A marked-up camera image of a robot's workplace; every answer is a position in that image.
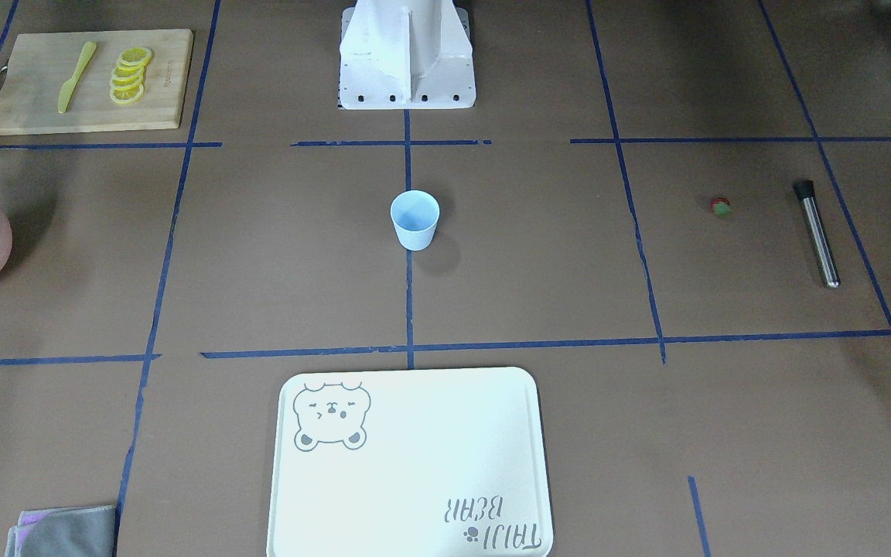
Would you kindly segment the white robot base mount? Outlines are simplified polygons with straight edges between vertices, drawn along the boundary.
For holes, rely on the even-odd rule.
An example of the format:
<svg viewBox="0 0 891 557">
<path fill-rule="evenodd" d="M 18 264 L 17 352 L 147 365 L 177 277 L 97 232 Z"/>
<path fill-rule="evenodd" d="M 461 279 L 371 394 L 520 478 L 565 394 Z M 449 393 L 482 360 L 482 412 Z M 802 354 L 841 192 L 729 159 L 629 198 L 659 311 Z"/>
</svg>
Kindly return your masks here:
<svg viewBox="0 0 891 557">
<path fill-rule="evenodd" d="M 452 1 L 357 1 L 342 13 L 337 106 L 452 110 L 476 101 L 473 27 Z"/>
</svg>

